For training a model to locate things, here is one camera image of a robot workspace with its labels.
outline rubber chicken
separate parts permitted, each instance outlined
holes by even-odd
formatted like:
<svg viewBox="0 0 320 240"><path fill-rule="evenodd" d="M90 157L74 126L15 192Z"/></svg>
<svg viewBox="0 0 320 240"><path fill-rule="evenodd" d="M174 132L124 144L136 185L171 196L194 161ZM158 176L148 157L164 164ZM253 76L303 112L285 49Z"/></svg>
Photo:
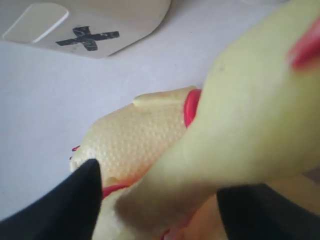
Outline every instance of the rubber chicken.
<svg viewBox="0 0 320 240"><path fill-rule="evenodd" d="M320 0L291 0L218 56L194 119L142 177L104 177L93 240L159 240L221 188L319 166L319 103ZM91 153L78 150L75 168Z"/></svg>

